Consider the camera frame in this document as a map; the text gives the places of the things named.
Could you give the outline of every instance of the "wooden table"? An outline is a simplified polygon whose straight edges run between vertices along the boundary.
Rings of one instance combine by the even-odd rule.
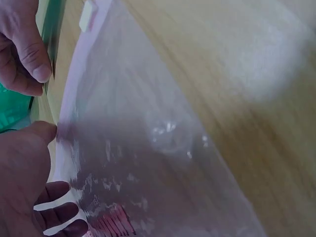
[[[316,236],[316,1],[124,2],[267,234]],[[67,1],[56,77],[34,119],[58,121],[82,6]]]

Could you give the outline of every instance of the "wood grain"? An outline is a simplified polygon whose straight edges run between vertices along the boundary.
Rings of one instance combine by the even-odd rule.
[[[316,1],[124,0],[271,237],[316,235]],[[58,121],[82,1],[67,1]]]

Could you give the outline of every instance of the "human hand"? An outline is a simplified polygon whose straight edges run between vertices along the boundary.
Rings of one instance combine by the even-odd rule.
[[[46,122],[0,135],[0,236],[42,237],[43,231],[78,213],[74,203],[34,211],[34,205],[54,201],[70,189],[65,182],[46,184],[50,172],[47,145],[55,135],[56,126]],[[76,220],[54,237],[81,237],[87,228],[83,220]]]
[[[0,0],[0,83],[39,96],[51,65],[35,22],[39,0]]]

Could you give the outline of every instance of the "fingernail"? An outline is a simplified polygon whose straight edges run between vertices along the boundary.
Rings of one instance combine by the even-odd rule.
[[[49,66],[42,64],[33,71],[33,77],[41,83],[45,83],[51,76],[51,69]]]

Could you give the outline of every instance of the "plastic bag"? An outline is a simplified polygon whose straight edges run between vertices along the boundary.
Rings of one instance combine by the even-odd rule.
[[[110,3],[79,39],[57,136],[55,179],[90,236],[265,236],[166,65]]]
[[[5,89],[0,84],[0,132],[3,132],[29,112],[31,97]]]

